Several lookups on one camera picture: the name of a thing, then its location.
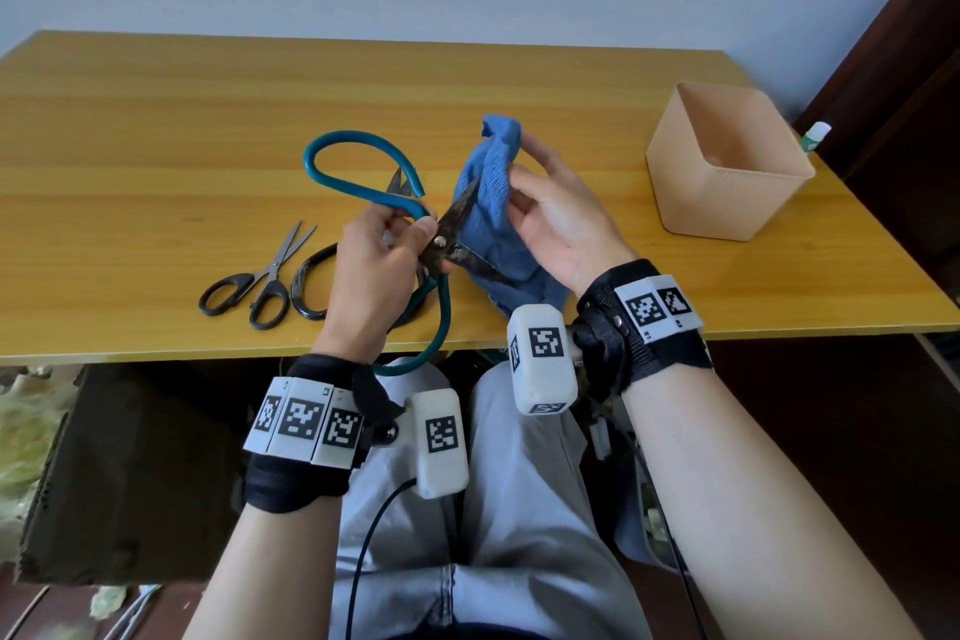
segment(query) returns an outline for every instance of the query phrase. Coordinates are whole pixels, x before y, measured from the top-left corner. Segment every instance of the cardboard box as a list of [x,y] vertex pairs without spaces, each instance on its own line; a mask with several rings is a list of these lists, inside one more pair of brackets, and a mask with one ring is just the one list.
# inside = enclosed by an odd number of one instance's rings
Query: cardboard box
[[749,241],[816,173],[755,88],[680,83],[647,148],[663,227]]

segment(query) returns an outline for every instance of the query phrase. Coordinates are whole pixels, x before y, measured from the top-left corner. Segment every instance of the desk surface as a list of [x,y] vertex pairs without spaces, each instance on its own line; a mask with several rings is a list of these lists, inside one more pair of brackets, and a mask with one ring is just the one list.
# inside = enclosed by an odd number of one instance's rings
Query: desk surface
[[[281,271],[289,284],[363,207],[306,176],[306,144],[332,129],[382,135],[442,210],[487,112],[563,153],[636,251],[676,276],[709,339],[960,325],[816,159],[750,242],[667,233],[644,152],[680,80],[750,83],[719,51],[38,33],[0,60],[0,364],[303,353],[320,327],[293,311],[254,331],[245,307],[208,318],[197,298],[262,268],[294,222],[317,223]],[[392,174],[359,145],[321,159],[380,189]],[[314,308],[331,271],[311,277]],[[503,316],[466,274],[451,292],[447,348],[503,346]],[[422,348],[436,324],[434,306],[388,349]]]

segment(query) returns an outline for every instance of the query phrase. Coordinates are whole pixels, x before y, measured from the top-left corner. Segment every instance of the black-handled scissors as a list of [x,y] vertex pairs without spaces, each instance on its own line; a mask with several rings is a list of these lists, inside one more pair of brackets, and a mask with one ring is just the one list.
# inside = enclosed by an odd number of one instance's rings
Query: black-handled scissors
[[[239,304],[241,299],[250,292],[257,282],[269,274],[270,278],[263,284],[263,288],[253,300],[253,303],[249,305],[249,325],[253,327],[253,329],[264,330],[273,329],[280,324],[283,318],[287,316],[287,310],[290,307],[290,292],[287,291],[287,287],[283,285],[283,282],[278,277],[278,272],[281,266],[283,266],[283,263],[293,256],[297,250],[304,245],[304,242],[310,238],[311,234],[317,230],[317,226],[313,226],[313,228],[294,242],[297,231],[300,230],[303,223],[302,220],[298,220],[296,225],[290,229],[290,233],[287,233],[286,238],[283,240],[283,245],[280,246],[280,250],[276,252],[270,265],[256,273],[235,273],[232,276],[222,278],[218,282],[211,283],[210,288],[199,296],[199,310],[208,317],[218,317],[222,315],[226,310],[232,309]],[[216,306],[210,306],[210,297],[221,289],[230,286],[233,286],[233,291],[226,295],[226,298]],[[279,313],[270,319],[270,321],[259,321],[263,308],[271,299],[280,300]]]

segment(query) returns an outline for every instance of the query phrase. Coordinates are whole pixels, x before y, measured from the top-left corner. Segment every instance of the blue cloth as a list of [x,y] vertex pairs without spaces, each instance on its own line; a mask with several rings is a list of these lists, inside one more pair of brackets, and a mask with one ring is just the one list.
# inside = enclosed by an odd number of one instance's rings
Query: blue cloth
[[507,217],[507,171],[521,148],[521,124],[509,116],[487,114],[483,118],[483,136],[485,139],[466,158],[453,191],[455,200],[467,185],[480,178],[476,204],[462,225],[458,241],[483,256],[515,287],[473,273],[470,278],[508,317],[524,304],[549,304],[562,312],[567,287],[537,263]]

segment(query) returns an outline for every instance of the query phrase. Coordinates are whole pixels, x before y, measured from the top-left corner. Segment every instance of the forearm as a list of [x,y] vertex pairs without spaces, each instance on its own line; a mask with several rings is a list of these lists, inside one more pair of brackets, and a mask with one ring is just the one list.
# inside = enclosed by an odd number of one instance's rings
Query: forearm
[[877,570],[710,370],[624,395],[683,558],[728,638],[920,638]]
[[339,498],[298,511],[247,505],[184,640],[323,640],[330,630]]

